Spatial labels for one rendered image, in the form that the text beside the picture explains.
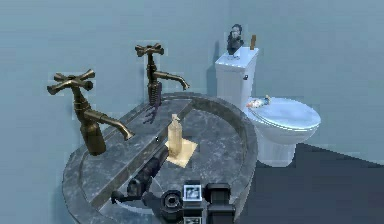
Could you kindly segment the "dark bust statue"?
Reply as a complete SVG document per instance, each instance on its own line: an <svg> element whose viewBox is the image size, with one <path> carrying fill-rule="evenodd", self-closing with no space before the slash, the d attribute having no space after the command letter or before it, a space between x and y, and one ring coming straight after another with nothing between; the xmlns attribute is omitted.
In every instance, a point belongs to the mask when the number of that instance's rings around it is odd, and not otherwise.
<svg viewBox="0 0 384 224"><path fill-rule="evenodd" d="M244 44L241 34L242 26L234 24L227 38L227 52L229 55L233 55Z"/></svg>

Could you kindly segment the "small colourful toy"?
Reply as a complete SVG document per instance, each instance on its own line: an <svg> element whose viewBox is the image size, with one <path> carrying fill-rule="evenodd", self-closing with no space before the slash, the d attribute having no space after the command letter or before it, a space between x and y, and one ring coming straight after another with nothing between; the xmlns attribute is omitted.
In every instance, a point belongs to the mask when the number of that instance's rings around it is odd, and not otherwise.
<svg viewBox="0 0 384 224"><path fill-rule="evenodd" d="M255 98L250 100L247 104L247 108L260 108L265 105L269 105L271 102L271 97L266 95L264 98Z"/></svg>

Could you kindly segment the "beige soap pump bottle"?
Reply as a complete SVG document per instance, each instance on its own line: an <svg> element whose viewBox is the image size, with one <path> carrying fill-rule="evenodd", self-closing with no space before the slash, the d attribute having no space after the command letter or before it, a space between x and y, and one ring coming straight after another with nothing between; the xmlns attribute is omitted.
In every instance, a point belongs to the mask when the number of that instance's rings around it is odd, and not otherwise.
<svg viewBox="0 0 384 224"><path fill-rule="evenodd" d="M177 157L182 149L182 125L177 114L172 115L168 126L168 150L171 157Z"/></svg>

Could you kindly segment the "black long lumpy object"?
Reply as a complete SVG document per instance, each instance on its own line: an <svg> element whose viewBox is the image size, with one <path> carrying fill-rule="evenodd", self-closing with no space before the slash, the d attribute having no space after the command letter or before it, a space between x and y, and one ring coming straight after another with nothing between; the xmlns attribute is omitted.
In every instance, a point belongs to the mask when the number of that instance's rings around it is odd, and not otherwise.
<svg viewBox="0 0 384 224"><path fill-rule="evenodd" d="M111 193L111 203L116 204L117 202L123 203L127 201L140 200L143 194L149 190L152 179L157 175L168 155L168 147L166 145L162 146L143 165L138 173L133 178L129 179L126 188L126 195L120 191L113 191Z"/></svg>

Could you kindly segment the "white toilet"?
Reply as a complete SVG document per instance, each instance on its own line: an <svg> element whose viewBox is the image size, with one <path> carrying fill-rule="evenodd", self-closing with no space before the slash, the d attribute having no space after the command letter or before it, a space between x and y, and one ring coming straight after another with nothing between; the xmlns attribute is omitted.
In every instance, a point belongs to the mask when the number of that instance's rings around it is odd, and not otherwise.
<svg viewBox="0 0 384 224"><path fill-rule="evenodd" d="M215 62L217 96L238 107L257 133L258 160L272 167L287 167L296 145L309 139L321 123L320 115L299 101L271 97L269 105L247 108L252 97L259 49L240 47L233 55L224 53Z"/></svg>

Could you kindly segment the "dark marble round sink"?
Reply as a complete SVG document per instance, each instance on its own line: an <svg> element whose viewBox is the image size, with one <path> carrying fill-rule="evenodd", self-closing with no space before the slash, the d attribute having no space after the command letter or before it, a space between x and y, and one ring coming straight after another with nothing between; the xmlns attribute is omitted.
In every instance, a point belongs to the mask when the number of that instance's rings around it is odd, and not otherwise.
<svg viewBox="0 0 384 224"><path fill-rule="evenodd" d="M165 94L153 123L147 124L143 103L120 120L134 136L126 141L118 130L103 131L107 151L91 156L82 146L73 152L63 174L62 192L75 224L161 224L142 202L113 204L114 190L126 191L129 180L155 153L165 149L173 114L181 119L183 138L197 144L182 168L166 161L150 190L161 196L180 190L186 180L225 182L230 202L240 214L250 190L257 160L252 122L234 105L215 97L184 92Z"/></svg>

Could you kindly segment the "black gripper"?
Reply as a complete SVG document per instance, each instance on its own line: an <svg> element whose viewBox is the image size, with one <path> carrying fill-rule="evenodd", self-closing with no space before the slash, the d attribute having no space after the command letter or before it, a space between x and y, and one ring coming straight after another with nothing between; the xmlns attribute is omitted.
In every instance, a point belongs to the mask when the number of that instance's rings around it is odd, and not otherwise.
<svg viewBox="0 0 384 224"><path fill-rule="evenodd" d="M160 214L168 223L177 223L183 218L183 201L178 190L166 191L160 201Z"/></svg>

